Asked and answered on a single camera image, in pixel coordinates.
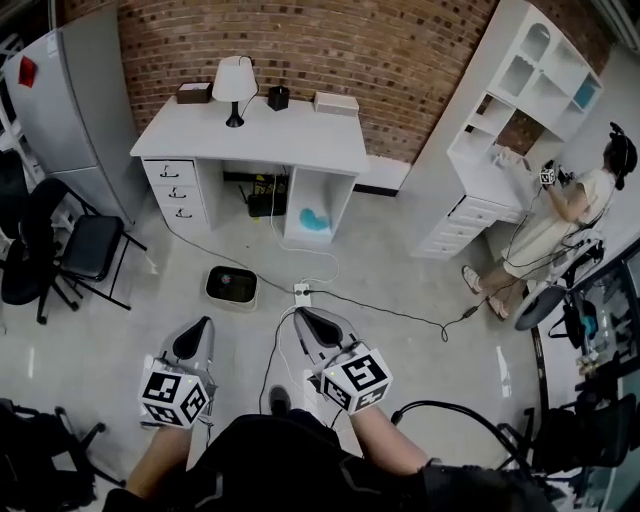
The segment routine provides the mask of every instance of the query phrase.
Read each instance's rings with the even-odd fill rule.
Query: woman
[[[564,254],[565,246],[571,246],[570,235],[591,227],[602,217],[614,190],[622,190],[625,176],[635,169],[635,146],[618,125],[611,123],[611,127],[602,169],[581,176],[568,198],[553,186],[543,186],[552,211],[517,234],[502,250],[503,259],[491,272],[480,277],[469,266],[462,267],[462,277],[471,291],[489,295],[489,307],[501,320],[509,316],[509,298],[522,293],[527,279],[544,278],[547,266]]]

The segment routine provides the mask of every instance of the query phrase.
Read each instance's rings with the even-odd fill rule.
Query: black lamp base
[[[240,117],[238,113],[238,102],[233,101],[231,103],[231,117],[227,119],[226,125],[229,128],[238,128],[238,126],[242,126],[244,124],[244,120]]]

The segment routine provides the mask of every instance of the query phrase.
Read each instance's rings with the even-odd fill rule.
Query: red magnet
[[[20,85],[26,85],[27,87],[33,87],[33,80],[36,76],[36,63],[29,57],[22,57],[20,61],[20,73],[18,75],[18,83]]]

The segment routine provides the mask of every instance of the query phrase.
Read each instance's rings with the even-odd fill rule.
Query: white desk
[[[183,232],[215,228],[224,161],[282,164],[292,170],[285,239],[330,243],[356,178],[369,171],[358,118],[317,114],[303,101],[274,112],[254,98],[245,124],[229,128],[230,109],[217,101],[178,105],[172,97],[131,150],[142,158],[169,225]],[[305,228],[305,208],[327,217],[330,227]]]

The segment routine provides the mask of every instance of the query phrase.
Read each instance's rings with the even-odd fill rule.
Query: white cabinet
[[[602,84],[563,33],[524,0],[501,0],[398,200],[413,256],[449,259],[501,220],[518,224],[537,170],[578,130]],[[520,110],[546,130],[526,158],[505,161],[496,139]]]

